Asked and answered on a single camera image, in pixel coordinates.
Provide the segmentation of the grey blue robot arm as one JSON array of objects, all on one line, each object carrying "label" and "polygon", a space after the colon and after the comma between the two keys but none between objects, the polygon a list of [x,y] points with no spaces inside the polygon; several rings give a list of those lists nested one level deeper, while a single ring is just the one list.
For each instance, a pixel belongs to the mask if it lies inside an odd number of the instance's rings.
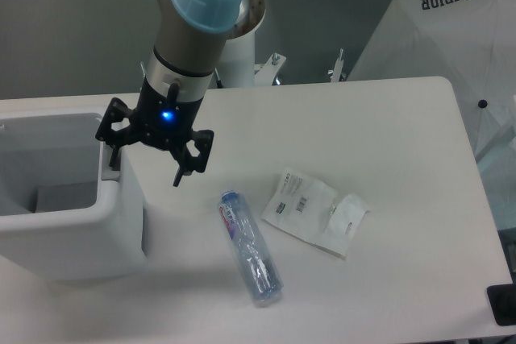
[{"label": "grey blue robot arm", "polygon": [[160,28],[137,105],[113,98],[96,133],[111,149],[110,167],[122,147],[142,143],[177,161],[175,186],[206,170],[214,132],[195,131],[193,124],[242,1],[157,0]]}]

